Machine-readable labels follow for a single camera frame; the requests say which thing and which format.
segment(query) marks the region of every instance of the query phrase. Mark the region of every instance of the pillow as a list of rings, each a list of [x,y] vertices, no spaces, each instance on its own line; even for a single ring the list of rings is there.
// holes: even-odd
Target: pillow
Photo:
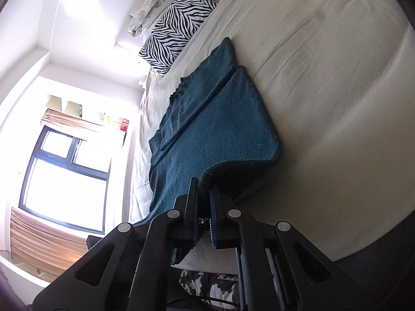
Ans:
[[[165,75],[216,6],[212,0],[174,0],[154,25],[139,55]]]

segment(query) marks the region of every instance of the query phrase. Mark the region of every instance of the red object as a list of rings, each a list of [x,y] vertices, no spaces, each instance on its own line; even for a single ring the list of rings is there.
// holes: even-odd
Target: red object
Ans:
[[[122,123],[121,123],[121,131],[127,132],[127,128],[128,128],[128,124],[129,124],[129,120],[128,119],[123,119]]]

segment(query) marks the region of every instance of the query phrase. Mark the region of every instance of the black cable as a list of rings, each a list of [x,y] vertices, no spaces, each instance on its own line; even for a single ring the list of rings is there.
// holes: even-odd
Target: black cable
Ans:
[[[167,306],[170,306],[171,304],[177,303],[179,301],[182,301],[184,299],[189,299],[189,298],[196,298],[196,299],[204,299],[206,301],[218,301],[224,304],[229,304],[232,306],[235,306],[235,308],[239,308],[239,304],[233,303],[231,301],[226,301],[224,299],[219,299],[219,298],[214,298],[214,297],[208,297],[208,296],[195,296],[195,295],[188,295],[188,296],[183,296],[183,297],[178,297],[175,299],[172,299],[171,301],[167,302]]]

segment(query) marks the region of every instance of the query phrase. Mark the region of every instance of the window pane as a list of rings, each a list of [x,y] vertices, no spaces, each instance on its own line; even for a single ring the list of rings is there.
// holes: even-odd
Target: window pane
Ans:
[[[49,131],[43,141],[42,150],[66,158],[71,143],[71,137]]]
[[[111,148],[109,144],[82,140],[78,146],[74,162],[77,165],[108,172],[110,161]]]
[[[35,159],[24,205],[42,215],[102,230],[106,181]]]

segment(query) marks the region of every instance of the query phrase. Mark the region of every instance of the window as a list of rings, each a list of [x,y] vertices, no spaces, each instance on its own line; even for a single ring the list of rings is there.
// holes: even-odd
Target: window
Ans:
[[[19,207],[66,227],[104,233],[110,150],[45,126],[24,177]]]

